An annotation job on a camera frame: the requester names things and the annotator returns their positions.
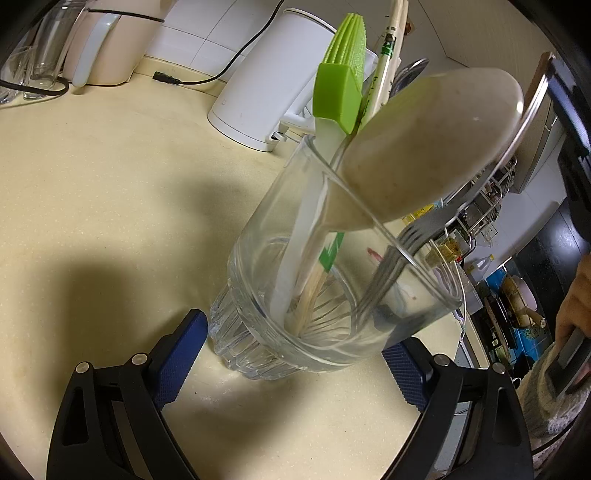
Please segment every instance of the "black cable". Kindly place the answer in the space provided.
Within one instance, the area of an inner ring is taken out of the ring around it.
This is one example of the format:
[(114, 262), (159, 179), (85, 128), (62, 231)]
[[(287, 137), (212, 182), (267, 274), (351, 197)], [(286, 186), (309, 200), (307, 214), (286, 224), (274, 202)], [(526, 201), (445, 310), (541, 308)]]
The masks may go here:
[(155, 72), (152, 78), (154, 80), (158, 80), (159, 82), (172, 83), (173, 85), (202, 85), (203, 83), (209, 83), (209, 82), (212, 82), (214, 80), (217, 80), (224, 73), (226, 73), (228, 71), (228, 68), (230, 68), (232, 66), (232, 63), (234, 63), (234, 61), (247, 48), (247, 46), (249, 46), (252, 42), (254, 42), (258, 37), (260, 37), (261, 34), (269, 27), (269, 25), (271, 25), (271, 22), (273, 21), (273, 19), (277, 15), (277, 12), (279, 11), (279, 8), (281, 7), (281, 5), (283, 4), (284, 1), (285, 0), (281, 0), (277, 4), (277, 6), (275, 7), (275, 10), (273, 10), (273, 14), (271, 15), (271, 18), (269, 18), (269, 20), (267, 21), (267, 23), (265, 24), (265, 26), (262, 29), (260, 29), (259, 32), (254, 37), (252, 37), (248, 42), (246, 42), (242, 46), (242, 48), (240, 50), (238, 50), (238, 52), (236, 52), (236, 55), (234, 55), (234, 58), (232, 60), (230, 60), (230, 62), (228, 63), (228, 65), (226, 65), (226, 67), (220, 73), (218, 73), (215, 77), (211, 77), (210, 79), (207, 79), (207, 80), (201, 80), (199, 82), (183, 82), (182, 80), (179, 80), (179, 79), (176, 79), (174, 77), (171, 77), (170, 75), (166, 75), (165, 73)]
[(560, 440), (560, 439), (561, 439), (561, 438), (564, 436), (564, 434), (565, 434), (566, 432), (568, 432), (568, 431), (570, 430), (570, 428), (571, 428), (571, 427), (574, 425), (574, 422), (577, 420), (577, 418), (578, 418), (578, 415), (577, 415), (575, 418), (573, 418), (573, 419), (570, 421), (570, 423), (569, 423), (569, 424), (568, 424), (566, 427), (564, 427), (564, 429), (563, 429), (563, 430), (561, 430), (561, 432), (560, 432), (558, 435), (556, 435), (554, 438), (552, 438), (552, 440), (549, 440), (549, 441), (547, 441), (545, 444), (543, 444), (541, 447), (538, 447), (538, 448), (536, 448), (535, 450), (532, 450), (532, 451), (531, 451), (531, 454), (532, 454), (532, 455), (536, 455), (536, 454), (538, 454), (538, 453), (540, 453), (540, 452), (543, 452), (543, 451), (544, 451), (544, 450), (546, 450), (546, 449), (547, 449), (549, 446), (553, 445), (555, 442), (557, 442), (558, 440)]
[(61, 90), (45, 90), (44, 88), (29, 87), (27, 85), (20, 85), (19, 83), (7, 82), (6, 80), (0, 80), (0, 87), (18, 90), (19, 92), (36, 93), (38, 95), (52, 97), (60, 97), (70, 89), (70, 83), (66, 79), (58, 77), (56, 78), (56, 82), (61, 83), (64, 88)]

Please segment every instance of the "glass cup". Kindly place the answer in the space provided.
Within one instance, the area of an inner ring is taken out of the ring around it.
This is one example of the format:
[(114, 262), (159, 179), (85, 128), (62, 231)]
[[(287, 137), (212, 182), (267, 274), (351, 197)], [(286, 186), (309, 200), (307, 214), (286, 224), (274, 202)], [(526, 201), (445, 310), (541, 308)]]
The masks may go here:
[[(23, 85), (27, 72), (27, 64), (31, 59), (34, 47), (17, 47), (0, 67), (0, 79)], [(0, 105), (12, 102), (20, 92), (0, 86)]]
[[(321, 232), (322, 254), (308, 248), (317, 242), (314, 233), (303, 249), (295, 287), (287, 293), (291, 301), (285, 317), (273, 318), (271, 300), (278, 293), (276, 285), (281, 285), (280, 264), (312, 176), (322, 176), (326, 187), (323, 208), (338, 199), (347, 211), (358, 209), (357, 218), (362, 212), (365, 220), (348, 231), (316, 228)], [(299, 370), (335, 371), (458, 308), (462, 290), (449, 266), (444, 261), (427, 262), (428, 245), (410, 256), (388, 229), (394, 226), (395, 222), (377, 221), (320, 157), (313, 137), (304, 137), (233, 247), (228, 284), (210, 311), (209, 336), (215, 352), (229, 368), (252, 379), (274, 380)], [(402, 274), (371, 303), (371, 309), (358, 308), (362, 299), (372, 296), (374, 275), (392, 249), (405, 257)], [(315, 255), (311, 272), (310, 259), (305, 258), (309, 252)]]
[[(54, 86), (63, 64), (66, 40), (85, 5), (85, 1), (61, 0), (43, 18), (35, 38), (37, 50), (29, 68), (28, 86), (45, 90)], [(45, 95), (25, 92), (23, 97), (36, 100)]]

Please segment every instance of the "cable connector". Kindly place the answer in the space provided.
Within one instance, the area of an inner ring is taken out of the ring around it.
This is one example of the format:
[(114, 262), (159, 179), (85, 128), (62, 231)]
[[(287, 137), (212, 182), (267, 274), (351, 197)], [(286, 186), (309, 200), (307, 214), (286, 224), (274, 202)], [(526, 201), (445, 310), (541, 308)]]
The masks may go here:
[(162, 72), (154, 72), (154, 75), (152, 76), (152, 78), (154, 80), (158, 80), (159, 82), (172, 83), (173, 85), (178, 85), (179, 83), (181, 83), (181, 81), (179, 79), (171, 77), (170, 75), (166, 75), (165, 73), (162, 73)]

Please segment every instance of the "countertop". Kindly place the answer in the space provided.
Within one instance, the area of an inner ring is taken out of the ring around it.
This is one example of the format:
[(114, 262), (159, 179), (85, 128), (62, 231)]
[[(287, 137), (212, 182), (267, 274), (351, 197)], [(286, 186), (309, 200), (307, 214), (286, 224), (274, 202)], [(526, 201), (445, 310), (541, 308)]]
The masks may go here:
[[(135, 74), (0, 109), (0, 432), (35, 479), (76, 364), (122, 364), (189, 308), (208, 313), (294, 148), (224, 137), (214, 100)], [(451, 357), (459, 336), (451, 315), (419, 334)], [(345, 480), (380, 478), (418, 412), (380, 355), (263, 382), (207, 343), (163, 415), (203, 480)]]

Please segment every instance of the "fork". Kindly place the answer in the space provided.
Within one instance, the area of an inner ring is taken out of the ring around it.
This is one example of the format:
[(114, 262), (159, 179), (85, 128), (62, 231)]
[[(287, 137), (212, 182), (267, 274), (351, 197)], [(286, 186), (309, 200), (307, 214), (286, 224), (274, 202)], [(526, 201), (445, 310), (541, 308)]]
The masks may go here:
[[(554, 56), (550, 52), (544, 53), (540, 57), (534, 77), (525, 94), (525, 101), (527, 103), (525, 112), (519, 120), (513, 140), (508, 144), (501, 156), (498, 157), (498, 160), (490, 163), (484, 169), (478, 180), (465, 194), (456, 196), (440, 209), (429, 210), (425, 215), (419, 217), (402, 230), (398, 240), (402, 248), (412, 257), (429, 240), (443, 233), (456, 220), (460, 212), (472, 203), (495, 172), (514, 155), (515, 150), (523, 140), (527, 129), (531, 125), (544, 99), (549, 81), (548, 65), (552, 58)], [(356, 314), (359, 317), (373, 311), (377, 303), (398, 280), (406, 264), (407, 260), (401, 251), (392, 246), (387, 248), (384, 260), (380, 263), (368, 288), (357, 305)]]

